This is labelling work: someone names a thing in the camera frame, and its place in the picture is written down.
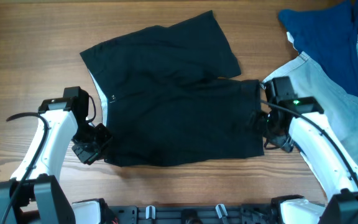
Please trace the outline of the black shorts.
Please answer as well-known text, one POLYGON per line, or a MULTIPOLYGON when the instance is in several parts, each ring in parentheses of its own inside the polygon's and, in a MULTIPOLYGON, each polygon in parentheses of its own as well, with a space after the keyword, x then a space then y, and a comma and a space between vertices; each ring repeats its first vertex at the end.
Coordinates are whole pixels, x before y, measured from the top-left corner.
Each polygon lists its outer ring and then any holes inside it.
POLYGON ((107 163, 177 166, 264 153, 254 126, 259 81, 237 80, 239 63, 212 11, 80 55, 107 105, 107 163))

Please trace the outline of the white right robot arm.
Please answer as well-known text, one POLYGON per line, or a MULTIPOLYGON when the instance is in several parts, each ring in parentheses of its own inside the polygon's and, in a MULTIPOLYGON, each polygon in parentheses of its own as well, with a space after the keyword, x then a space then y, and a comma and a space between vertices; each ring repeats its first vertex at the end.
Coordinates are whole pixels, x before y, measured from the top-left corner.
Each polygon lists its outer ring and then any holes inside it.
POLYGON ((288 77, 273 78, 261 86, 263 104, 255 127, 265 138, 264 149, 294 148, 323 188, 326 206, 300 195, 273 198, 267 223, 358 223, 358 165, 331 129, 324 110, 312 97, 300 98, 288 77))

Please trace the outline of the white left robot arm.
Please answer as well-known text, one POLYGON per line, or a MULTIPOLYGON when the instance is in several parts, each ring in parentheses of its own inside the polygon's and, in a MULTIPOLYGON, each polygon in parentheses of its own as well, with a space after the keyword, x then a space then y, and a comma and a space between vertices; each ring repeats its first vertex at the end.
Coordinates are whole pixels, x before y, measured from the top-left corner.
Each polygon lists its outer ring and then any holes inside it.
POLYGON ((43 100, 36 112, 18 113, 8 121, 35 117, 39 124, 20 166, 0 182, 0 223, 117 223, 102 198, 70 203, 59 179, 69 144, 84 164, 102 159, 112 141, 103 124, 88 118, 94 100, 78 86, 61 98, 43 100))

